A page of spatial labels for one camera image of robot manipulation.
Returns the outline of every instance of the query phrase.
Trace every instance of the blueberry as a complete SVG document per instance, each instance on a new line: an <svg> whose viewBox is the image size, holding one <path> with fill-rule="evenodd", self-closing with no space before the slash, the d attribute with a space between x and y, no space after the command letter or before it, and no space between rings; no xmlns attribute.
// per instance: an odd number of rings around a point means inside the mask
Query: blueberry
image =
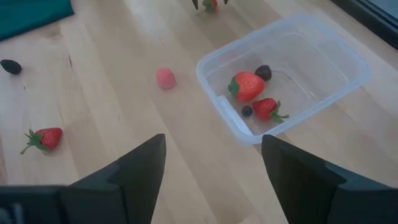
<svg viewBox="0 0 398 224"><path fill-rule="evenodd" d="M20 74L22 70L21 65L19 65L18 62L15 62L13 60L8 60L8 59L1 60L0 65L5 69L5 71L13 75Z"/></svg>
<svg viewBox="0 0 398 224"><path fill-rule="evenodd" d="M269 81L272 77L271 68L268 65L261 65L254 73L265 82Z"/></svg>
<svg viewBox="0 0 398 224"><path fill-rule="evenodd" d="M253 109L250 107L250 106L244 106L243 108L242 108L242 115L245 117L245 118L248 118L248 117L250 117L250 115L253 113Z"/></svg>

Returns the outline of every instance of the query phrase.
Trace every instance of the clear plastic container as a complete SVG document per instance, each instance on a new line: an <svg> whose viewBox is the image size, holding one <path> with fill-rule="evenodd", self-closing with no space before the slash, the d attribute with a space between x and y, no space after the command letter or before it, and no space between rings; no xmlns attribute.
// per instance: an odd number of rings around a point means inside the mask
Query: clear plastic container
<svg viewBox="0 0 398 224"><path fill-rule="evenodd" d="M238 72L271 67L272 79L255 100L272 97L281 102L284 123L249 118L228 84ZM297 15L256 30L201 59L197 77L234 135L244 144L261 143L263 134L277 135L358 88L369 68L334 31L312 16Z"/></svg>

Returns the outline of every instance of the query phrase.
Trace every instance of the wooden table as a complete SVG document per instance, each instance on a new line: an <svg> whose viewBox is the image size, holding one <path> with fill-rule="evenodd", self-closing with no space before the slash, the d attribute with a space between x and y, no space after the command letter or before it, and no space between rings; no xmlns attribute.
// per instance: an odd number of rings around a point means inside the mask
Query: wooden table
<svg viewBox="0 0 398 224"><path fill-rule="evenodd" d="M157 133L167 165L153 223L287 223L258 146L236 144L195 75L206 54L298 12L337 32L371 79L280 138L398 187L398 53L328 0L230 0L217 16L189 0L73 1L76 15L0 42L0 183L69 184ZM178 86L162 91L160 67ZM59 126L58 151L19 151L29 128Z"/></svg>

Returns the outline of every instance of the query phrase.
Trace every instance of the pink raspberry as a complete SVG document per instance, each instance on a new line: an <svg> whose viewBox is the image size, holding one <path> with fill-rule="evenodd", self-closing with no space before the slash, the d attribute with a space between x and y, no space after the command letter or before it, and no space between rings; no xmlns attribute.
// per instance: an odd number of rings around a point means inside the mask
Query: pink raspberry
<svg viewBox="0 0 398 224"><path fill-rule="evenodd" d="M173 88L175 85L174 74L169 68L161 68L156 72L157 83L163 89Z"/></svg>

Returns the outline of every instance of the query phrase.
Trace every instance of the green towel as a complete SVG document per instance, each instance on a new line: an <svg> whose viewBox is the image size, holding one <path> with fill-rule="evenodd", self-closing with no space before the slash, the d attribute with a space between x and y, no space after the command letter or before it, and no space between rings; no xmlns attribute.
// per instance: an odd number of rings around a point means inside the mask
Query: green towel
<svg viewBox="0 0 398 224"><path fill-rule="evenodd" d="M73 14L70 0L0 0L0 41Z"/></svg>

